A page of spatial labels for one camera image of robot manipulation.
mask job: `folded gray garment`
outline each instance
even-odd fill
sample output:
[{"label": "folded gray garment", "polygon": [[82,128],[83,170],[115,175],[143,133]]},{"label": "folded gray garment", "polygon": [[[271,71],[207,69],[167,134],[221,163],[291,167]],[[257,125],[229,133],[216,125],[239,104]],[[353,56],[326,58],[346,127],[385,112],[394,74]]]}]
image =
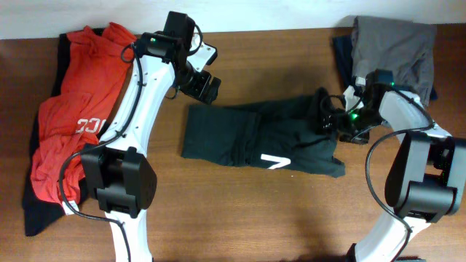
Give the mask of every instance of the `folded gray garment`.
[{"label": "folded gray garment", "polygon": [[412,86],[427,106],[434,82],[433,46],[437,28],[378,17],[355,18],[352,75],[376,69],[393,72],[397,84]]}]

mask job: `dark green garment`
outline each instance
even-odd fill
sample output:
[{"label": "dark green garment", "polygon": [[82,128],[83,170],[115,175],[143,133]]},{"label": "dark green garment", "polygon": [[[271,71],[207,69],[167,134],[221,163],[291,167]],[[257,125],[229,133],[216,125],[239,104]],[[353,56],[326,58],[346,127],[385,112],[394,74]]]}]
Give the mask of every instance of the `dark green garment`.
[{"label": "dark green garment", "polygon": [[314,95],[219,108],[189,106],[182,157],[225,166],[270,168],[277,164],[262,154],[284,157],[289,170],[344,175],[344,163],[333,157],[335,134],[320,134],[319,103]]}]

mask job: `red garment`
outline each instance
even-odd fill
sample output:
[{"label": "red garment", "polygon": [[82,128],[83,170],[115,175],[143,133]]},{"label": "red garment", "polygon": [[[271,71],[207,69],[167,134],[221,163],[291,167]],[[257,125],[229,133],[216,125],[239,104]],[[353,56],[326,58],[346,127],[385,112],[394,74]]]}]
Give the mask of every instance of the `red garment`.
[{"label": "red garment", "polygon": [[[67,34],[71,61],[61,95],[39,107],[39,148],[33,155],[31,181],[41,200],[61,203],[58,178],[66,158],[85,143],[97,144],[96,135],[118,98],[130,64],[120,54],[136,38],[124,27],[110,23],[102,36],[90,27]],[[125,53],[131,59],[132,53]],[[84,178],[80,156],[65,171],[63,186],[68,200],[79,203],[79,184]]]}]

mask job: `white background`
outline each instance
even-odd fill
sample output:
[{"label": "white background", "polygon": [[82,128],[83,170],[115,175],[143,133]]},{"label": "white background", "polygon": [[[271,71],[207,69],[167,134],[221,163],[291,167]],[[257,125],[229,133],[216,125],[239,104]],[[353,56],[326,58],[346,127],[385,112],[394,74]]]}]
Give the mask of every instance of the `white background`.
[{"label": "white background", "polygon": [[466,0],[0,0],[0,39],[57,37],[110,21],[157,31],[170,10],[205,32],[351,26],[355,15],[466,23]]}]

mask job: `wooden table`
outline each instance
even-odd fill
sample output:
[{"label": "wooden table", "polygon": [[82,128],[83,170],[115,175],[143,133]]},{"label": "wooden table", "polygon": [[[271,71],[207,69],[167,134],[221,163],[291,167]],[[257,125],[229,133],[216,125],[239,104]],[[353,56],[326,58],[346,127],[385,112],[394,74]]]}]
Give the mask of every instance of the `wooden table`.
[{"label": "wooden table", "polygon": [[[222,80],[217,106],[342,92],[331,37],[349,28],[207,33],[219,56],[209,71]],[[75,215],[36,237],[24,237],[23,195],[28,141],[40,102],[50,95],[57,39],[0,41],[0,261],[112,261],[106,223]],[[466,138],[466,25],[442,25],[435,45],[435,89],[429,112],[452,135]],[[339,143],[346,175],[333,179],[288,170],[222,167],[180,157],[187,106],[165,100],[151,134],[149,162],[159,185],[148,211],[149,247],[156,261],[321,261],[342,255],[382,213],[364,177],[367,146]],[[389,130],[377,128],[371,142]],[[398,150],[389,140],[372,161],[376,191]],[[83,211],[102,215],[88,200]],[[457,215],[417,236],[404,255],[434,261],[466,258],[466,204]]]}]

